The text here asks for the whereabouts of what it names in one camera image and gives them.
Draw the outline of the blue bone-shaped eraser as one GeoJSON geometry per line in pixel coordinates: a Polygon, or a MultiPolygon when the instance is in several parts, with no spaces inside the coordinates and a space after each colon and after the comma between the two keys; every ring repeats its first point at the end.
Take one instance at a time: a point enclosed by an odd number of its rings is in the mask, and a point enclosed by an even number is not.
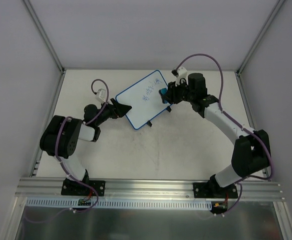
{"type": "Polygon", "coordinates": [[[159,90],[159,94],[162,100],[162,97],[165,96],[165,94],[167,93],[167,89],[166,88],[162,88],[159,90]]]}

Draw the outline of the blue-framed whiteboard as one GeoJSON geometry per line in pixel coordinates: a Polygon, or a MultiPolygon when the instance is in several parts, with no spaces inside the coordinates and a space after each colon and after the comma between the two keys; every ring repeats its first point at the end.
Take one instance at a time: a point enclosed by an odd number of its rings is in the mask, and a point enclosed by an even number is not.
{"type": "Polygon", "coordinates": [[[155,70],[116,95],[118,103],[132,107],[126,118],[133,129],[139,130],[170,108],[171,104],[163,103],[159,94],[167,87],[161,71],[155,70]]]}

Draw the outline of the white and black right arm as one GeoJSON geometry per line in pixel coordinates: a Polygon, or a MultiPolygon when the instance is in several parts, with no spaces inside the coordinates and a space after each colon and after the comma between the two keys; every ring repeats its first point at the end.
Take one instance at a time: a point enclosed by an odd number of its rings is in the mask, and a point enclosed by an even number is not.
{"type": "Polygon", "coordinates": [[[231,163],[210,177],[202,188],[207,194],[222,197],[235,183],[254,177],[254,173],[271,165],[268,134],[264,130],[247,129],[220,106],[217,97],[208,94],[205,78],[201,73],[192,73],[180,84],[170,82],[159,90],[163,103],[188,102],[202,118],[210,121],[233,143],[231,163]]]}

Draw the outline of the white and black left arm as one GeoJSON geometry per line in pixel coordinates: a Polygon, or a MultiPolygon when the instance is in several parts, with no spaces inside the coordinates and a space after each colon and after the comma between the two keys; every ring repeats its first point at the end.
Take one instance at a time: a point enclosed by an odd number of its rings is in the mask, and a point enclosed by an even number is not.
{"type": "Polygon", "coordinates": [[[110,103],[101,104],[101,108],[94,104],[85,106],[84,119],[60,115],[51,119],[40,139],[40,149],[59,162],[77,194],[85,195],[90,189],[89,174],[75,155],[78,141],[96,142],[103,122],[122,118],[131,109],[132,106],[112,98],[110,103]]]}

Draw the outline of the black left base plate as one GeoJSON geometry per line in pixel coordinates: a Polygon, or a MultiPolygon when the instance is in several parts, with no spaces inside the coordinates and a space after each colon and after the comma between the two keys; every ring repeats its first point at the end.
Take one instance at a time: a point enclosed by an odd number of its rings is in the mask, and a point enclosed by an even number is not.
{"type": "MultiPolygon", "coordinates": [[[[98,194],[98,196],[103,197],[106,188],[106,182],[103,180],[89,180],[87,185],[91,186],[98,194]]],[[[92,192],[92,196],[96,194],[88,187],[77,183],[69,179],[63,181],[61,195],[62,196],[82,196],[87,197],[89,193],[92,192]]]]}

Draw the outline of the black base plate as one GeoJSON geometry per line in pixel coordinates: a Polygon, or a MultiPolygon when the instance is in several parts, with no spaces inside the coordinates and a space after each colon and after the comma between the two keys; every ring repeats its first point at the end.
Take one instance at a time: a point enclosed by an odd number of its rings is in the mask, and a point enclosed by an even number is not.
{"type": "Polygon", "coordinates": [[[238,198],[237,187],[231,184],[227,187],[220,187],[218,184],[209,182],[194,182],[193,184],[194,198],[205,199],[229,199],[238,198]]]}
{"type": "MultiPolygon", "coordinates": [[[[87,185],[91,186],[98,194],[98,196],[103,197],[106,188],[106,182],[103,180],[89,180],[87,185]]],[[[69,179],[63,181],[61,195],[62,196],[82,196],[87,197],[89,193],[92,192],[92,196],[96,194],[88,187],[77,183],[69,179]]]]}

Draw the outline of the aluminium mounting rail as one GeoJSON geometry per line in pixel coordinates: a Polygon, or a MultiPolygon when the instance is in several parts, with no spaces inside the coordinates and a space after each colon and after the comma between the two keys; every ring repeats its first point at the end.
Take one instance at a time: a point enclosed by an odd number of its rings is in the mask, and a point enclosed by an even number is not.
{"type": "MultiPolygon", "coordinates": [[[[125,200],[194,200],[192,180],[105,179],[102,199],[125,200]]],[[[17,197],[60,197],[60,177],[23,177],[15,193],[17,197]]],[[[243,181],[240,200],[246,202],[285,202],[277,182],[243,181]]]]}

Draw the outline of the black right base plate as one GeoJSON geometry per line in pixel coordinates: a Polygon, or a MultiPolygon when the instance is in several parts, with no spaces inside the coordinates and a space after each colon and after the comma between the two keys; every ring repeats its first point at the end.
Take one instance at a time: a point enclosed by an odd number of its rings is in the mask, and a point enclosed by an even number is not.
{"type": "Polygon", "coordinates": [[[194,182],[193,184],[194,198],[205,199],[229,199],[238,198],[237,187],[231,184],[227,187],[220,187],[218,184],[209,182],[194,182]]]}

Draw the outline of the aluminium frame post left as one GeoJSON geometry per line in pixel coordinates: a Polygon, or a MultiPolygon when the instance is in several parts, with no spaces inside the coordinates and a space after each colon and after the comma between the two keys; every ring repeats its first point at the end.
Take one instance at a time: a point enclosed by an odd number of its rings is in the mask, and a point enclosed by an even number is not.
{"type": "Polygon", "coordinates": [[[63,73],[65,68],[63,67],[46,31],[45,28],[43,26],[43,24],[41,23],[41,20],[38,16],[38,14],[36,13],[36,10],[32,4],[32,2],[30,0],[21,0],[21,2],[23,3],[27,13],[29,14],[30,18],[32,19],[40,37],[42,38],[48,52],[50,53],[57,69],[59,70],[59,72],[63,73]]]}

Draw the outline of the aluminium frame post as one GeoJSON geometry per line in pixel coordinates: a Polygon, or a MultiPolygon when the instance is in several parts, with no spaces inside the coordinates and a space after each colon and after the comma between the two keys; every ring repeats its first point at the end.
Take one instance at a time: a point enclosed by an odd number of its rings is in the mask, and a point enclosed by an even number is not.
{"type": "Polygon", "coordinates": [[[23,3],[27,13],[29,14],[30,18],[32,19],[40,37],[42,38],[48,52],[50,53],[57,69],[59,70],[59,72],[63,73],[65,68],[63,67],[46,31],[45,28],[43,26],[43,24],[41,23],[41,20],[38,16],[38,14],[36,13],[36,10],[32,4],[32,2],[30,0],[21,0],[21,2],[23,3]]]}
{"type": "Polygon", "coordinates": [[[264,36],[266,35],[268,29],[270,28],[271,24],[273,23],[274,19],[278,15],[279,11],[281,10],[282,6],[286,0],[277,0],[275,2],[275,5],[271,9],[270,13],[268,14],[266,20],[264,21],[263,25],[261,26],[260,30],[258,31],[254,41],[252,42],[250,48],[248,49],[248,52],[246,53],[243,61],[239,65],[239,68],[237,69],[236,73],[240,75],[247,64],[249,63],[250,59],[252,58],[253,54],[257,50],[257,47],[260,45],[261,41],[263,40],[264,36]]]}

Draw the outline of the aluminium frame post right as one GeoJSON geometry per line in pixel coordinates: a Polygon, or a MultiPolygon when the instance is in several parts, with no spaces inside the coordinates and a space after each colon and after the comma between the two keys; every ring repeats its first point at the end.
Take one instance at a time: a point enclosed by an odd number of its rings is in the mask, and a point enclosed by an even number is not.
{"type": "Polygon", "coordinates": [[[236,73],[240,75],[247,64],[249,63],[250,59],[252,58],[253,54],[257,50],[257,47],[260,45],[261,41],[263,40],[264,36],[266,35],[268,29],[270,28],[271,24],[273,23],[274,19],[278,15],[279,11],[281,10],[282,6],[286,0],[277,0],[275,2],[275,5],[271,9],[270,13],[268,14],[266,20],[264,21],[263,25],[261,26],[260,30],[258,31],[254,41],[252,42],[250,48],[248,49],[248,52],[246,53],[243,61],[239,65],[239,68],[237,69],[236,73]]]}

